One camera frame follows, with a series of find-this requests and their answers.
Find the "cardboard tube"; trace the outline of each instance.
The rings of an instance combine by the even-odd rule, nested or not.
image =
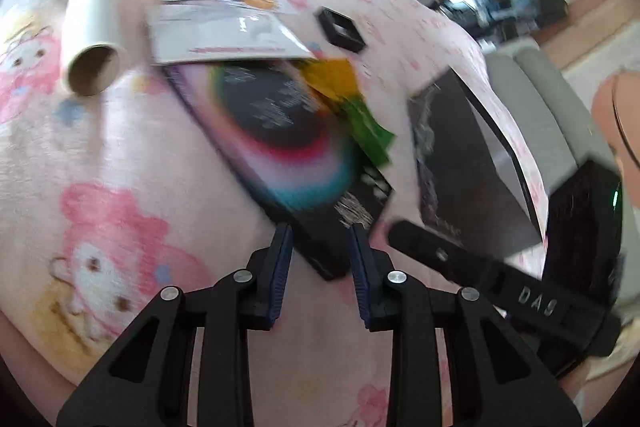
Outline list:
[[[62,26],[62,83],[81,96],[97,94],[124,69],[116,0],[69,0]]]

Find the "yellow sticky note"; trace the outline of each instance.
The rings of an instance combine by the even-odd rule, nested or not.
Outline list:
[[[139,74],[134,77],[131,81],[131,90],[133,92],[146,92],[146,88],[149,85],[149,81],[147,80],[144,74]]]
[[[346,58],[309,61],[300,73],[309,87],[335,102],[360,94],[355,71]]]

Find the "cartoon character print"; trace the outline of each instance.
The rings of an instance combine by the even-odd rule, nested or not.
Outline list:
[[[61,206],[71,226],[50,273],[73,287],[64,304],[84,315],[90,339],[117,337],[164,286],[188,292],[211,284],[198,259],[164,244],[168,223],[142,216],[130,190],[74,184]]]
[[[382,36],[382,32],[377,28],[376,25],[367,17],[366,15],[360,16],[360,21],[362,23],[362,27],[364,31],[366,31],[369,35],[375,38],[380,44],[386,44],[384,37]]]
[[[287,0],[295,9],[302,11],[308,7],[307,0]]]
[[[340,427],[382,427],[386,424],[388,394],[386,389],[366,385],[358,391],[358,408]]]
[[[22,113],[37,93],[50,94],[60,77],[60,42],[51,28],[24,32],[0,55],[0,124]]]
[[[383,79],[376,74],[375,69],[361,55],[352,54],[349,60],[358,73],[358,87],[361,91],[368,91],[377,82],[385,87]]]
[[[131,81],[133,92],[144,94],[161,94],[170,90],[160,71],[147,70],[135,75]]]

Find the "black box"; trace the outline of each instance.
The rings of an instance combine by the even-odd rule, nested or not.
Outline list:
[[[585,161],[549,196],[546,237],[542,280],[612,306],[624,264],[619,174]]]
[[[425,225],[497,259],[542,241],[515,153],[453,70],[413,96],[408,111]]]
[[[298,252],[324,279],[344,276],[346,230],[372,228],[392,189],[342,122],[321,110],[304,82],[266,62],[164,71],[266,215],[291,225]]]
[[[322,8],[316,17],[326,39],[334,46],[354,53],[360,53],[366,47],[358,29],[348,17],[328,8]]]

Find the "black device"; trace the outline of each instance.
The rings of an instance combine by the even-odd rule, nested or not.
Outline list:
[[[549,198],[542,281],[466,251],[408,221],[389,244],[463,286],[474,286],[508,312],[546,367],[562,377],[588,356],[611,354],[621,330],[611,312],[622,261],[622,182],[587,159]]]
[[[246,331],[268,331],[280,316],[292,245],[291,228],[279,225],[246,269],[186,294],[162,289],[84,377],[56,427],[187,425],[199,327],[198,425],[253,425]]]
[[[335,115],[305,86],[260,61],[164,73],[231,172],[274,223],[294,230],[298,253],[326,280],[349,271],[345,230],[373,227],[392,189]]]
[[[360,53],[366,47],[356,25],[347,16],[323,7],[316,18],[322,26],[324,36],[334,46],[354,53]]]
[[[580,293],[470,253],[409,221],[395,223],[388,240],[396,250],[452,282],[475,287],[507,311],[519,332],[536,336],[530,346],[558,378],[590,355],[610,355],[616,345],[620,318]]]
[[[588,159],[549,197],[543,282],[553,282],[612,306],[623,255],[622,181]]]
[[[447,70],[413,94],[407,110],[422,222],[494,259],[538,244],[536,209],[518,158],[460,76]]]
[[[360,316],[370,331],[394,332],[387,427],[441,425],[435,328],[446,339],[455,426],[582,425],[554,377],[478,290],[429,289],[372,250],[360,225],[350,239]]]

